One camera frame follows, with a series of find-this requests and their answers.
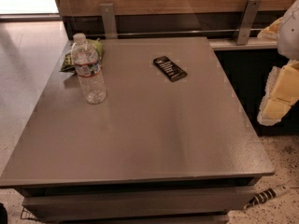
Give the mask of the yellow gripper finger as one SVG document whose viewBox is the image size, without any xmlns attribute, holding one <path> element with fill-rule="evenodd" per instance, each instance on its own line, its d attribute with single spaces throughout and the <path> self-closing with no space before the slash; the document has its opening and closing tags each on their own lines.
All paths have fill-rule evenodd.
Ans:
<svg viewBox="0 0 299 224">
<path fill-rule="evenodd" d="M 274 40 L 278 39 L 278 27 L 282 21 L 282 18 L 279 18 L 273 21 L 269 26 L 265 27 L 258 33 L 257 37 L 259 39 Z"/>
<path fill-rule="evenodd" d="M 264 90 L 257 120 L 263 126 L 273 126 L 299 101 L 299 62 L 289 60 L 281 68 L 274 66 Z"/>
</svg>

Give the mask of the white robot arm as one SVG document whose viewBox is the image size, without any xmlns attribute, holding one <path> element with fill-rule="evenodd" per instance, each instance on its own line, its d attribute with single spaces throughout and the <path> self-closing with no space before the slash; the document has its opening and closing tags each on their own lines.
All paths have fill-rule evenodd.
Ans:
<svg viewBox="0 0 299 224">
<path fill-rule="evenodd" d="M 259 107 L 258 122 L 273 126 L 299 101 L 299 0 L 281 18 L 261 30 L 258 37 L 276 41 L 278 53 L 289 60 L 270 71 Z"/>
</svg>

